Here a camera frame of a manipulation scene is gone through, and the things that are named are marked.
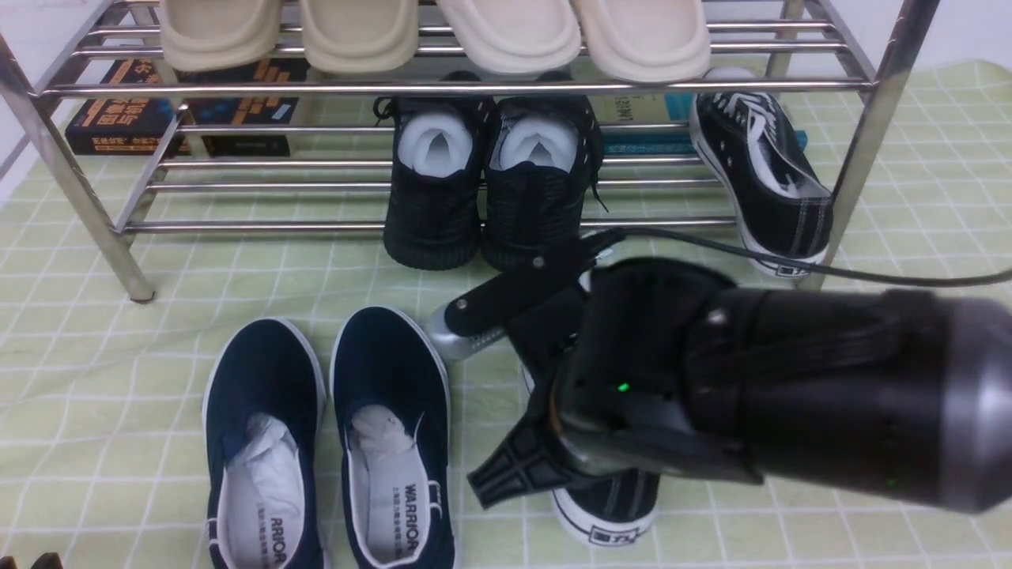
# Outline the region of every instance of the slipper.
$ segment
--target slipper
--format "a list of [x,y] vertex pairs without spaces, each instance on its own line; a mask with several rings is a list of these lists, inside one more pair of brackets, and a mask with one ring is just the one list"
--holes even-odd
[[569,0],[436,0],[471,61],[494,73],[562,67],[580,55]]
[[253,63],[277,44],[279,0],[161,0],[165,61],[179,71]]
[[590,59],[616,79],[680,81],[709,69],[701,0],[573,0]]
[[401,67],[418,50],[418,0],[300,0],[310,65],[329,73]]

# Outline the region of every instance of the rack leg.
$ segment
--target rack leg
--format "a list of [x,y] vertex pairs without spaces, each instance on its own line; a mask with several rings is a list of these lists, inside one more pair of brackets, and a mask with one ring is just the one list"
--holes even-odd
[[[805,15],[805,0],[783,0],[781,19],[796,20]],[[797,30],[783,30],[776,34],[777,39],[797,39]],[[790,67],[790,52],[773,54],[766,65],[766,77],[786,77]]]
[[[158,25],[158,14],[155,13],[154,6],[131,6],[130,13],[134,16],[134,22],[138,25]],[[157,46],[159,40],[157,37],[146,37],[144,43],[148,46]],[[176,70],[172,69],[172,66],[166,63],[165,60],[155,59],[152,63],[155,65],[155,71],[158,72],[158,77],[162,80],[162,83],[171,84],[179,82]],[[182,110],[182,121],[184,125],[196,124],[193,113],[183,105],[185,102],[183,99],[172,98],[169,99],[169,102],[172,103],[173,110],[177,112]],[[203,137],[199,135],[186,135],[185,140],[186,145],[190,149],[190,156],[193,158],[208,158],[210,156],[207,152],[207,146],[204,144]]]
[[43,162],[49,167],[67,200],[81,219],[85,229],[94,239],[102,256],[122,282],[131,300],[148,303],[154,300],[155,290],[141,272],[137,260],[131,255],[130,246],[112,228],[112,221],[105,212],[94,189],[85,177],[77,160],[68,148],[60,131],[43,107],[48,108],[33,94],[27,77],[14,59],[7,42],[0,35],[0,97],[2,97],[28,140],[34,145]]
[[[917,55],[924,46],[924,38],[931,27],[931,20],[940,0],[904,0],[900,7],[893,35],[875,75],[875,87],[866,99],[864,111],[857,123],[857,131],[843,161],[840,177],[836,180],[833,207],[833,231],[830,234],[829,253],[823,264],[832,264],[843,240],[843,233],[850,223],[850,216],[857,207],[871,167],[881,149],[886,132],[893,123],[896,107],[907,87],[907,80],[914,69]],[[812,274],[798,283],[798,288],[818,291],[825,275]]]

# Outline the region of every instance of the screw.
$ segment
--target screw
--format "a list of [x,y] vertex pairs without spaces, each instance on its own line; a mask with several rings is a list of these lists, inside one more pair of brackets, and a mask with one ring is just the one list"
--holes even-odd
[[728,323],[728,313],[722,309],[712,310],[706,315],[706,323],[710,326],[724,326]]

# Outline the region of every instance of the sneaker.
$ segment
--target sneaker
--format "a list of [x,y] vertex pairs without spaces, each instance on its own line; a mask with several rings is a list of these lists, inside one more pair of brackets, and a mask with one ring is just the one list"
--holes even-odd
[[[528,391],[534,378],[523,370]],[[615,548],[636,544],[657,518],[661,477],[627,470],[587,486],[552,491],[552,511],[571,536],[584,544]]]
[[[538,80],[571,77],[550,72]],[[593,187],[596,196],[604,143],[590,100],[576,95],[502,100],[492,132],[482,254],[506,270],[579,234],[584,193]]]
[[[468,72],[447,81],[478,81]],[[425,270],[466,264],[481,243],[478,186],[492,97],[381,97],[394,117],[394,166],[383,242],[397,262]]]
[[326,400],[320,362],[291,324],[257,320],[229,341],[202,411],[216,569],[328,566],[313,477]]
[[455,567],[442,360],[408,316],[382,307],[348,319],[331,360],[344,515],[358,566]]
[[[706,77],[753,75],[721,68]],[[746,249],[809,263],[826,258],[833,192],[816,177],[775,98],[749,92],[697,95],[689,128],[699,156],[729,190]],[[773,276],[809,274],[775,262],[752,262]]]

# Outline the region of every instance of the navy slip-on shoe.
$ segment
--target navy slip-on shoe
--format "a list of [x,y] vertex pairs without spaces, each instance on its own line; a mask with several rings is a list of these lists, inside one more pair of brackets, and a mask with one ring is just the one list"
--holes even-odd
[[313,477],[325,389],[309,341],[283,320],[248,324],[219,356],[203,398],[216,569],[328,567]]
[[361,568],[452,569],[446,369],[404,313],[369,307],[334,345],[348,540]]

